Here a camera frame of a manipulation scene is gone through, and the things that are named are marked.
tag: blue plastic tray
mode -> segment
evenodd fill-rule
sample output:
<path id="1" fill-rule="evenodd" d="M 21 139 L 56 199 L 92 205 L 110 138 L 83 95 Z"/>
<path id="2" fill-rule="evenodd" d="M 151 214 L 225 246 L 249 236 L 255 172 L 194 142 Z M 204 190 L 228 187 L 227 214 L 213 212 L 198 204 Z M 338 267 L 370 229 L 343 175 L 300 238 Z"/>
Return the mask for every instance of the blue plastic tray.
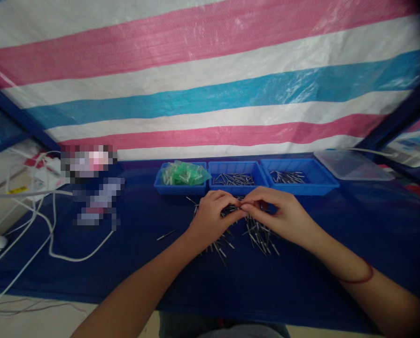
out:
<path id="1" fill-rule="evenodd" d="M 259 185 L 268 186 L 265 175 L 256 161 L 228 161 L 228 162 L 209 162 L 210 190 L 224 190 L 233 196 L 245 196 Z M 252 174 L 256 185 L 222 185 L 213 184 L 220 174 Z"/>
<path id="2" fill-rule="evenodd" d="M 207 170 L 205 162 L 190 162 L 192 164 L 201 165 Z M 162 182 L 161 169 L 166 168 L 169 162 L 163 163 L 155 178 L 154 187 L 158 190 L 160 195 L 205 195 L 207 189 L 207 181 L 201 185 L 164 185 Z"/>
<path id="3" fill-rule="evenodd" d="M 270 188 L 289 192 L 293 195 L 322 196 L 340 186 L 331 173 L 314 159 L 260 160 L 260 163 Z M 302 172 L 304 176 L 302 180 L 305 183 L 274 183 L 270 174 L 273 170 Z"/>

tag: white stripe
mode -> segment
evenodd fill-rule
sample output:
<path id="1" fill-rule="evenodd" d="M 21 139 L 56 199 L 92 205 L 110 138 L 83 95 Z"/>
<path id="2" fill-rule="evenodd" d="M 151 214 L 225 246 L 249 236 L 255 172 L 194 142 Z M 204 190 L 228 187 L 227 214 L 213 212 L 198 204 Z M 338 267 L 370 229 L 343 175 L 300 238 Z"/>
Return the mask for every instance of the white stripe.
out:
<path id="1" fill-rule="evenodd" d="M 87 79 L 4 90 L 21 108 L 186 90 L 268 74 L 381 61 L 420 49 L 420 21 L 410 16 L 212 59 Z"/>
<path id="2" fill-rule="evenodd" d="M 339 149 L 350 148 L 361 140 L 362 138 L 353 136 L 337 135 L 329 138 L 319 139 L 315 142 L 307 144 L 286 142 L 280 144 L 265 144 L 257 146 L 159 147 L 118 150 L 117 154 L 120 161 L 132 161 L 305 153 L 335 147 Z"/>
<path id="3" fill-rule="evenodd" d="M 59 38 L 222 0 L 2 0 L 0 48 Z"/>
<path id="4" fill-rule="evenodd" d="M 223 109 L 200 114 L 152 119 L 109 120 L 55 127 L 47 132 L 58 142 L 150 131 L 169 131 L 216 126 L 273 125 L 289 122 L 329 123 L 351 114 L 391 113 L 410 91 L 371 92 L 347 102 L 305 102 L 277 106 Z"/>

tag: green plastic bag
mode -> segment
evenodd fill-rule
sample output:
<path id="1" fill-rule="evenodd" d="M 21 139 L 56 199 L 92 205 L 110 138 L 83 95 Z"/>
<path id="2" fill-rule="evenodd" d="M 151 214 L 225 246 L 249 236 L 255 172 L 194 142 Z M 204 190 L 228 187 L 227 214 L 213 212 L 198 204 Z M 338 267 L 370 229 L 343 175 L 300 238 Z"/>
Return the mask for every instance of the green plastic bag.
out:
<path id="1" fill-rule="evenodd" d="M 164 185 L 200 185 L 210 177 L 202 166 L 178 160 L 162 169 Z"/>

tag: red string bracelet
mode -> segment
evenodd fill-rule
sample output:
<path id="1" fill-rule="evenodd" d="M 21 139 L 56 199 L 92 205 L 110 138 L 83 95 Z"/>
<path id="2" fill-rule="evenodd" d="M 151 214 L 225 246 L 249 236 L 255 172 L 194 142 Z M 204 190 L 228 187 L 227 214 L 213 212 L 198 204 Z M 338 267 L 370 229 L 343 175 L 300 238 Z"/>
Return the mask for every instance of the red string bracelet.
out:
<path id="1" fill-rule="evenodd" d="M 370 279 L 372 279 L 373 278 L 373 275 L 374 275 L 374 270 L 373 270 L 373 267 L 371 266 L 371 264 L 370 263 L 368 263 L 363 257 L 361 257 L 363 260 L 364 260 L 364 262 L 368 265 L 368 267 L 369 267 L 369 269 L 370 269 L 370 274 L 368 275 L 368 277 L 366 277 L 366 278 L 364 278 L 364 279 L 361 279 L 361 280 L 358 280 L 358 281 L 348 281 L 348 280 L 346 280 L 346 279 L 341 279 L 341 278 L 338 278 L 337 277 L 337 279 L 339 280 L 339 281 L 341 281 L 341 282 L 344 282 L 344 283 L 348 283 L 348 284 L 361 284 L 361 283 L 366 283 L 366 282 L 368 282 Z"/>

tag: blue tablecloth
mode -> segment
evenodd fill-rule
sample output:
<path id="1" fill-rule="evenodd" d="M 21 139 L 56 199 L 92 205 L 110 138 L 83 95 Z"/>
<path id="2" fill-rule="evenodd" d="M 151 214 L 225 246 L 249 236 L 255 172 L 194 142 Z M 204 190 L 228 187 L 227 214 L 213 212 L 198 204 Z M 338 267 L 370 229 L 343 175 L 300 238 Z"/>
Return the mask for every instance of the blue tablecloth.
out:
<path id="1" fill-rule="evenodd" d="M 224 160 L 311 157 L 310 154 L 244 156 Z M 210 161 L 198 159 L 193 161 Z M 120 282 L 154 258 L 188 227 L 194 206 L 184 196 L 160 196 L 153 182 L 164 161 L 123 162 L 126 178 L 118 209 L 121 224 L 92 258 L 73 263 L 52 258 L 45 247 L 10 289 L 10 294 L 99 303 Z M 326 196 L 298 197 L 329 234 L 378 270 L 420 296 L 420 198 L 398 183 L 340 181 Z M 72 225 L 78 207 L 57 197 L 54 252 L 83 257 L 111 230 L 104 222 L 94 231 Z M 52 219 L 52 196 L 41 212 Z M 25 222 L 23 217 L 15 226 Z M 173 234 L 156 241 L 161 235 Z M 197 256 L 171 285 L 158 309 L 234 319 L 279 322 L 327 329 L 376 332 L 360 307 L 311 254 L 276 240 L 280 257 L 253 249 L 243 222 L 231 228 L 235 250 L 227 248 L 227 268 L 216 253 Z M 10 235 L 14 240 L 18 232 Z M 48 235 L 38 217 L 0 262 L 0 291 Z"/>

